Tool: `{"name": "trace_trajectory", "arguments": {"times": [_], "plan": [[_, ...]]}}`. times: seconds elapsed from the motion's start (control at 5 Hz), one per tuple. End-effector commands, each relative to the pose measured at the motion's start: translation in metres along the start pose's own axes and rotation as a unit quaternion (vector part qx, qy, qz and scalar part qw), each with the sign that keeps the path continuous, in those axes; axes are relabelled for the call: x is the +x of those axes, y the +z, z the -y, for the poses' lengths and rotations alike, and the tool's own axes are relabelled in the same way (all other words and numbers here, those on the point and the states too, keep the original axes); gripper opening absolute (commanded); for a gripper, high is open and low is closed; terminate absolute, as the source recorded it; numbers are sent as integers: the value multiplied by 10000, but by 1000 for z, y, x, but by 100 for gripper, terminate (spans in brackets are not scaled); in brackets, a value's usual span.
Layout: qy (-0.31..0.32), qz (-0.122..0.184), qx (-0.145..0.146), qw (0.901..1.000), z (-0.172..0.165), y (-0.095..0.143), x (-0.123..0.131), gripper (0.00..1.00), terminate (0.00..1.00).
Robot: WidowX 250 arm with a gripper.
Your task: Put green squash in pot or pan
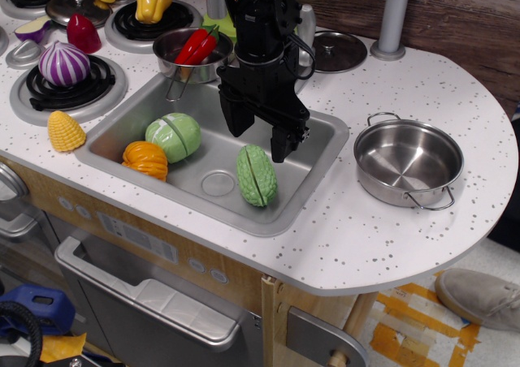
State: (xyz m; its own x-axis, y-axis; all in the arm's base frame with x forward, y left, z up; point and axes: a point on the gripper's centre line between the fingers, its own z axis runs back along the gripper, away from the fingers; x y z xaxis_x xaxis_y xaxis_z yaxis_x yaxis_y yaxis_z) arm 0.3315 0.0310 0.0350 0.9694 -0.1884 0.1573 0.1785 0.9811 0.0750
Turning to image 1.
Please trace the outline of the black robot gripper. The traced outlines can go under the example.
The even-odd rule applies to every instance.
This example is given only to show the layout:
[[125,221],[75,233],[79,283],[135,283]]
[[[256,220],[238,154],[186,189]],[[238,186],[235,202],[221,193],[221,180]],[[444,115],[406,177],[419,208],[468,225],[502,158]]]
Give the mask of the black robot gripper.
[[283,163],[309,135],[306,124],[310,113],[295,91],[298,53],[297,47],[287,47],[271,60],[255,62],[237,50],[238,65],[217,70],[220,105],[228,130],[239,137],[256,118],[269,123],[274,163]]

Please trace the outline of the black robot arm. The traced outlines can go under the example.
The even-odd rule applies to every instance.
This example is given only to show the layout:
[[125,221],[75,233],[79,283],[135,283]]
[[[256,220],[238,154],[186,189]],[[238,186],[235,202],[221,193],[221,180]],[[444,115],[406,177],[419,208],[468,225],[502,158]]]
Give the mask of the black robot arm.
[[281,163],[309,135],[310,113],[295,85],[314,74],[300,52],[312,52],[297,35],[303,22],[297,0],[224,0],[236,30],[237,66],[219,67],[220,103],[227,127],[241,136],[262,119],[272,126],[271,157]]

